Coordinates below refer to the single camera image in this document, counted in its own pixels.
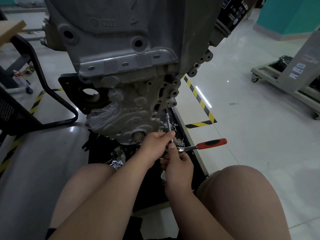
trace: metal engine casing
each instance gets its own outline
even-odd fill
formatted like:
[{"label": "metal engine casing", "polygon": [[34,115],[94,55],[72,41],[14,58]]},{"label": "metal engine casing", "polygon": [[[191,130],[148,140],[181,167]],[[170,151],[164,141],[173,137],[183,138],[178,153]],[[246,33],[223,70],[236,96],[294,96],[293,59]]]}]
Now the metal engine casing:
[{"label": "metal engine casing", "polygon": [[197,73],[222,2],[45,0],[42,44],[66,50],[82,83],[108,88],[111,103],[87,113],[86,126],[134,144],[133,133],[157,131],[162,111],[176,106],[183,75]]}]

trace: person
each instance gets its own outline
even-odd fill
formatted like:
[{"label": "person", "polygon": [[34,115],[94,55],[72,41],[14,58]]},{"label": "person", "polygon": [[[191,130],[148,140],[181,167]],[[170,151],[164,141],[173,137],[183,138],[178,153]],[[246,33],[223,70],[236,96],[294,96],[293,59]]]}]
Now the person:
[{"label": "person", "polygon": [[[142,180],[174,135],[174,131],[149,133],[118,171],[106,164],[78,170],[60,194],[47,238],[123,239]],[[241,165],[224,168],[202,182],[194,194],[193,163],[173,143],[161,167],[180,238],[291,239],[281,202],[258,170]]]}]

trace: hand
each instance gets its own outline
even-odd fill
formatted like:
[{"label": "hand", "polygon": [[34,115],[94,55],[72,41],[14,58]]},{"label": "hand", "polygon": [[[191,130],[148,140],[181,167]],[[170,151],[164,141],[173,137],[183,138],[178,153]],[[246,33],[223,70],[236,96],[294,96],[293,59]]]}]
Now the hand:
[{"label": "hand", "polygon": [[187,153],[179,154],[176,145],[170,143],[169,152],[160,164],[165,170],[165,194],[168,198],[192,193],[193,163]]},{"label": "hand", "polygon": [[152,167],[155,161],[163,155],[166,145],[174,138],[175,134],[173,130],[168,133],[151,132],[147,134],[137,153],[140,154],[140,157],[146,158]]}]

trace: baseboard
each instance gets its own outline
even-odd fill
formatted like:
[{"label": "baseboard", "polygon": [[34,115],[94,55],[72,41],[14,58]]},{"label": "baseboard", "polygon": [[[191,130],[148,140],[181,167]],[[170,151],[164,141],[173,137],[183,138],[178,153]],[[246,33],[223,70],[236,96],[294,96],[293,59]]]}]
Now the baseboard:
[{"label": "baseboard", "polygon": [[264,34],[274,40],[277,40],[277,41],[307,39],[313,33],[313,32],[308,32],[308,33],[294,33],[294,34],[279,34],[277,32],[266,29],[256,23],[253,25],[252,29],[257,31],[258,33],[262,33],[262,34]]}]

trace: person's left hand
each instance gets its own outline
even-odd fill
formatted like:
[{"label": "person's left hand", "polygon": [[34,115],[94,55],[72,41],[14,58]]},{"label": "person's left hand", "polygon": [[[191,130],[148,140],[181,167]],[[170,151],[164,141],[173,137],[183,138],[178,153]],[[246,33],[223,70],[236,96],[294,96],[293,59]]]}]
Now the person's left hand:
[{"label": "person's left hand", "polygon": [[174,138],[175,134],[173,130],[168,133],[157,131],[147,134],[137,154],[145,158],[152,167],[155,161],[163,155],[166,145]]}]

